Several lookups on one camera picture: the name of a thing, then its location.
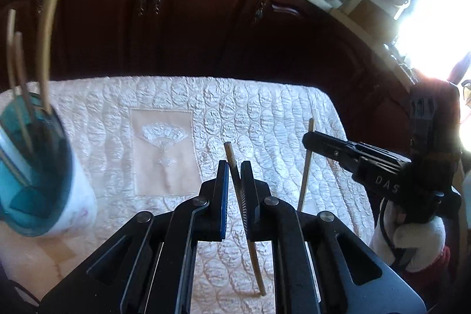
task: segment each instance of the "glasses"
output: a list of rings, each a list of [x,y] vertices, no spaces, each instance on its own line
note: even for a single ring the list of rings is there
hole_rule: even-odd
[[[463,87],[463,98],[465,100],[465,104],[471,108],[471,79],[462,82],[461,86]]]

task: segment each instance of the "white glove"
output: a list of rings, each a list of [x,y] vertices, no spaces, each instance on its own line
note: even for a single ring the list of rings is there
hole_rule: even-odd
[[[384,228],[395,247],[417,248],[417,252],[406,267],[407,272],[416,273],[433,264],[442,254],[445,246],[445,226],[443,225],[442,219],[437,216],[427,224],[401,225],[398,224],[401,218],[404,220],[401,209],[391,201],[388,201],[384,213]],[[379,221],[374,229],[370,248],[379,255],[386,264],[389,266],[392,265],[395,257],[381,234]]]

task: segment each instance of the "silver bolt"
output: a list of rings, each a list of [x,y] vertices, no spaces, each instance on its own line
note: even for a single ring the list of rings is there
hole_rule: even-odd
[[[208,202],[208,199],[204,196],[196,196],[192,199],[193,205],[196,205],[197,207],[202,207],[204,204]]]
[[[263,202],[265,204],[271,206],[271,207],[274,207],[275,205],[277,205],[279,203],[278,199],[276,197],[273,197],[273,196],[265,197]]]
[[[136,215],[137,222],[143,224],[145,222],[149,222],[152,217],[152,213],[150,212],[139,212]]]
[[[327,212],[326,210],[324,210],[323,212],[320,212],[319,217],[322,221],[332,222],[335,216],[331,212]]]

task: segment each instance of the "white quilted tablecloth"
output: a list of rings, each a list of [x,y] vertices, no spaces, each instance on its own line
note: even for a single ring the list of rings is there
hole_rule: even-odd
[[[202,180],[215,177],[232,141],[237,162],[250,160],[255,178],[297,206],[308,120],[345,139],[330,99],[311,87],[233,79],[117,77],[51,82],[51,101],[95,190],[93,231],[75,238],[24,238],[0,224],[0,259],[11,279],[42,298],[63,276],[141,210],[160,214],[188,197],[136,196],[131,109],[193,111],[193,140]],[[0,95],[0,110],[10,93]],[[374,221],[363,186],[338,164],[314,155],[306,196],[309,213],[335,213],[365,243]],[[257,244],[267,296],[260,297],[232,182],[227,238],[200,242],[193,313],[274,313],[271,246]]]

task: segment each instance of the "cup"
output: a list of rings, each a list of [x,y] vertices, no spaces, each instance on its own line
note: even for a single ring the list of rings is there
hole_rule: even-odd
[[[0,219],[27,237],[79,235],[95,222],[95,193],[55,110],[48,116],[39,95],[30,97],[35,122],[21,96],[0,115]]]

